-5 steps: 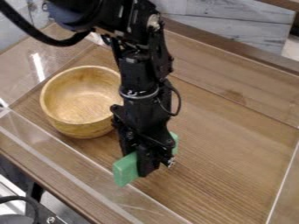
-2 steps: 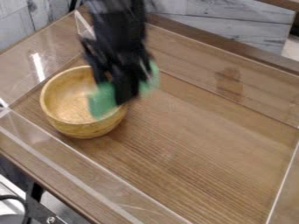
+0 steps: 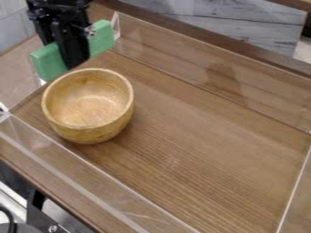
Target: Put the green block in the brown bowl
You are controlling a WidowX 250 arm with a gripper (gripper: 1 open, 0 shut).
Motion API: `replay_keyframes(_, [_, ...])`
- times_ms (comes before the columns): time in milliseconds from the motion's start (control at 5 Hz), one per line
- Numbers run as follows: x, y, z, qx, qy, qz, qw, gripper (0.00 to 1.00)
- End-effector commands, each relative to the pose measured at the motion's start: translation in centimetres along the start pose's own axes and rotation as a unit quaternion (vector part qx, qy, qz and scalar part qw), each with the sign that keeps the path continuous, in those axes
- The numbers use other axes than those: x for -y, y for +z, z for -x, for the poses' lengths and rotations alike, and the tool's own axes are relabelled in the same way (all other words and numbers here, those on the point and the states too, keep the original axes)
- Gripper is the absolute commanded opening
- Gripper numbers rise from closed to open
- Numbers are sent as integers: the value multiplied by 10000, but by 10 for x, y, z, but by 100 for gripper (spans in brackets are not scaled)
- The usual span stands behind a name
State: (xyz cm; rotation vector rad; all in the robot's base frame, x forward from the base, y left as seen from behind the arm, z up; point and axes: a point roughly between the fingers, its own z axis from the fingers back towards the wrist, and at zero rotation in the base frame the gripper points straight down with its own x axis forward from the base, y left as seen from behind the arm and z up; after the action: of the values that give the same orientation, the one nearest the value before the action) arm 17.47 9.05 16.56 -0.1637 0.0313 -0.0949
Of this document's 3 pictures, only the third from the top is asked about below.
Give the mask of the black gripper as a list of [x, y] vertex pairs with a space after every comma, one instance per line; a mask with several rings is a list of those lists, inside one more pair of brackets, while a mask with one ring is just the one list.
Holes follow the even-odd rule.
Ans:
[[27, 14], [43, 44], [56, 41], [66, 67], [75, 68], [90, 59], [86, 29], [91, 26], [91, 0], [26, 0], [26, 3]]

